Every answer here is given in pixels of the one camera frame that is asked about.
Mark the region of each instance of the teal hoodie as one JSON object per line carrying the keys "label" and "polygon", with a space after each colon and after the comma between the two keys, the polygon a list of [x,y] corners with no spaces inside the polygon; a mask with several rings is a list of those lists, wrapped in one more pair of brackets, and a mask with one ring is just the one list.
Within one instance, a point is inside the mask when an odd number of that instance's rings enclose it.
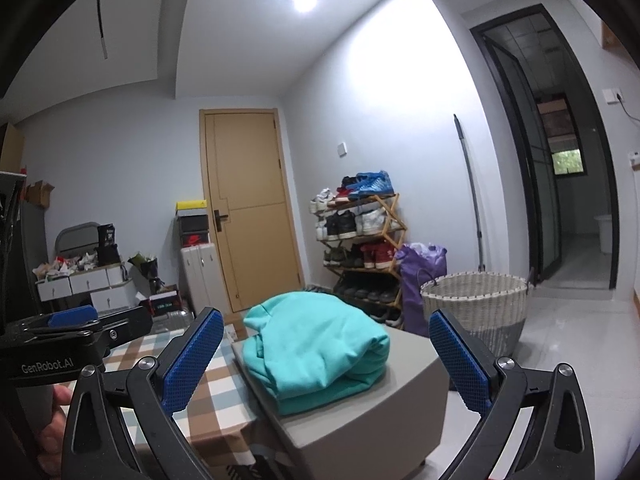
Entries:
{"label": "teal hoodie", "polygon": [[389,336],[335,296],[289,292],[254,306],[244,323],[249,373],[281,415],[304,412],[369,389],[385,371]]}

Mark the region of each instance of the purple bag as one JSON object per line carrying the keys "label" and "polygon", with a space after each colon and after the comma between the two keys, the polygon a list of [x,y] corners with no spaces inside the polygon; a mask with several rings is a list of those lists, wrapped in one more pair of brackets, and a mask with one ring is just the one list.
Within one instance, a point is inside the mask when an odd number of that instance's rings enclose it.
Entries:
{"label": "purple bag", "polygon": [[447,273],[447,250],[442,246],[405,244],[396,253],[402,277],[402,312],[404,329],[429,337],[429,323],[424,319],[420,288],[426,282]]}

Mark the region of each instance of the checkered tablecloth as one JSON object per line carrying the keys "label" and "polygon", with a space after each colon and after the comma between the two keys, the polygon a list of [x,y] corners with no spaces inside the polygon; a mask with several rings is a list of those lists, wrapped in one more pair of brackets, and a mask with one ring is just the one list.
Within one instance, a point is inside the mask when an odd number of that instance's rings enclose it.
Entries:
{"label": "checkered tablecloth", "polygon": [[[149,335],[119,346],[104,360],[106,371],[127,370],[144,356],[158,357],[167,343],[182,332]],[[123,408],[122,413],[136,450],[141,454],[150,452],[133,410]],[[254,454],[290,465],[280,440],[238,371],[226,337],[187,408],[174,413],[174,421],[210,467],[253,465]]]}

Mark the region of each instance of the human hand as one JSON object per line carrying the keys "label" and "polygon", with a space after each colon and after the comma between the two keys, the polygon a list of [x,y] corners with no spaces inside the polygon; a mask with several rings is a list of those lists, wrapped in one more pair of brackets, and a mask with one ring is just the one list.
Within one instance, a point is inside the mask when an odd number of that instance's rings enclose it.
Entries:
{"label": "human hand", "polygon": [[40,432],[38,443],[43,452],[38,455],[42,470],[52,478],[60,476],[62,466],[62,439],[65,434],[66,415],[60,406],[71,403],[72,392],[66,386],[53,386],[53,417],[51,423]]}

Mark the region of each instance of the woven laundry basket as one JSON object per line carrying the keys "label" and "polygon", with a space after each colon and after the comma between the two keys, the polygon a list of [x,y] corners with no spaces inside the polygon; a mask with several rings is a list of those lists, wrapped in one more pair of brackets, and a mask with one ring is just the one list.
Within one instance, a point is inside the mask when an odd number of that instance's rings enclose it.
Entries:
{"label": "woven laundry basket", "polygon": [[494,272],[449,274],[425,283],[424,316],[447,308],[496,356],[511,356],[527,316],[529,282]]}

